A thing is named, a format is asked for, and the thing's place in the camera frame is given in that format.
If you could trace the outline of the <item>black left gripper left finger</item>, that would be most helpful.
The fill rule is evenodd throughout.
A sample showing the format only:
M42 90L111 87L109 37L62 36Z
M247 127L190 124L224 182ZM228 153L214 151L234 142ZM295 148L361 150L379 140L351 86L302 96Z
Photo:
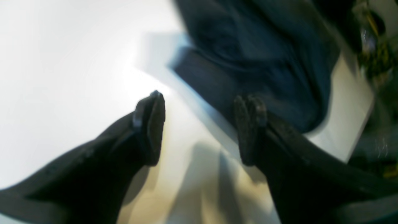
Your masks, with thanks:
M1 215L31 224L115 224L137 172L156 166L165 122L152 92L97 138L1 190Z

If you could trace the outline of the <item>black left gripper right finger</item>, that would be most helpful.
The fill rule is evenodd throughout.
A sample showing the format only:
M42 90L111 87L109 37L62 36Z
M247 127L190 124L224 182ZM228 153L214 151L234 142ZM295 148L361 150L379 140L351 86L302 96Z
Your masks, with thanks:
M241 160L257 167L283 224L396 224L396 182L350 167L256 96L234 100Z

